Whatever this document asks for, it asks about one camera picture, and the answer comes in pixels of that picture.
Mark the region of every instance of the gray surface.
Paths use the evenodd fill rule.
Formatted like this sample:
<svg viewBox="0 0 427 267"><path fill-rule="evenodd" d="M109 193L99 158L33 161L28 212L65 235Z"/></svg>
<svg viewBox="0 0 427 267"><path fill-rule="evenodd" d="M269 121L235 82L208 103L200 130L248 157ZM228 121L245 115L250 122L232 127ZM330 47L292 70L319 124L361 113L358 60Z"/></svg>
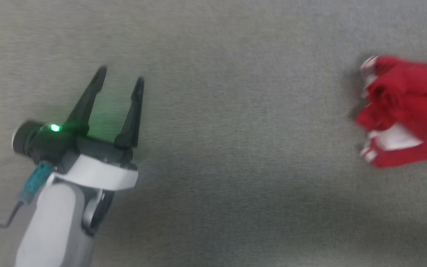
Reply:
<svg viewBox="0 0 427 267"><path fill-rule="evenodd" d="M379 2L0 0L0 216L32 168L13 129L62 122L105 63L94 135L115 137L137 75L146 95L139 182L94 267L427 266L427 162L371 168L349 116L366 55L427 61L427 1Z"/></svg>

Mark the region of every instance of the green light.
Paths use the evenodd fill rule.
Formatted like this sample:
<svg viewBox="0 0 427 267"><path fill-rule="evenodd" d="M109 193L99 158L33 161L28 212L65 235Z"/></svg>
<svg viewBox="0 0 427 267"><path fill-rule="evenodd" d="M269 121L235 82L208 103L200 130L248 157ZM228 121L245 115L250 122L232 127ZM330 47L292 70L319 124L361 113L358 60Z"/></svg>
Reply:
<svg viewBox="0 0 427 267"><path fill-rule="evenodd" d="M53 130L54 132L58 132L58 131L60 131L60 126L55 125L55 124L51 124L50 129Z"/></svg>

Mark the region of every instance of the red garment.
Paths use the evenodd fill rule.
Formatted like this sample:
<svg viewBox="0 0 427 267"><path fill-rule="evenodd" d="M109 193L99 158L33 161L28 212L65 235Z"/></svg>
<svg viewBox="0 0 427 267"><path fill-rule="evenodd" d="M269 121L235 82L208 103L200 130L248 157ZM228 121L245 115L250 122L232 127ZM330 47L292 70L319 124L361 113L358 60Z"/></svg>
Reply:
<svg viewBox="0 0 427 267"><path fill-rule="evenodd" d="M368 158L377 167L398 166L427 159L427 64L414 63L391 56L366 61L363 73L373 76L366 87L371 102L356 122L367 131L384 131L395 123L403 125L423 144L387 151L373 138Z"/></svg>

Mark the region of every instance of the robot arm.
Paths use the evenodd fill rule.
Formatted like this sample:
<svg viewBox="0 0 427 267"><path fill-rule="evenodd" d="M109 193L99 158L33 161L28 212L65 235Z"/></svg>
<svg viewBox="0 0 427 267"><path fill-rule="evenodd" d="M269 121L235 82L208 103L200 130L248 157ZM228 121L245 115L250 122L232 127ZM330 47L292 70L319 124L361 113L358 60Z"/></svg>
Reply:
<svg viewBox="0 0 427 267"><path fill-rule="evenodd" d="M50 166L48 177L39 175L29 186L26 183L25 191L28 187L34 194L39 184L45 185L17 252L16 267L88 267L96 231L114 192L136 183L132 147L138 143L144 80L138 79L125 125L111 143L87 136L105 75L102 66L62 126L27 121L15 132L15 152ZM46 180L40 183L39 177Z"/></svg>

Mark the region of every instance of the teal connector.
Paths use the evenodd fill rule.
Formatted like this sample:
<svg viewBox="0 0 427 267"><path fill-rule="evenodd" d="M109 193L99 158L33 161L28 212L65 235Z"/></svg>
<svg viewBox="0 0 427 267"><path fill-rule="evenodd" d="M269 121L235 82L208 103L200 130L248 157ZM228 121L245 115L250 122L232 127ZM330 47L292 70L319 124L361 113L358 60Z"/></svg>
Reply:
<svg viewBox="0 0 427 267"><path fill-rule="evenodd" d="M46 183L51 173L52 167L49 164L44 162L39 163L24 184L24 190L19 194L17 200L24 203L24 205L29 205L37 191Z"/></svg>

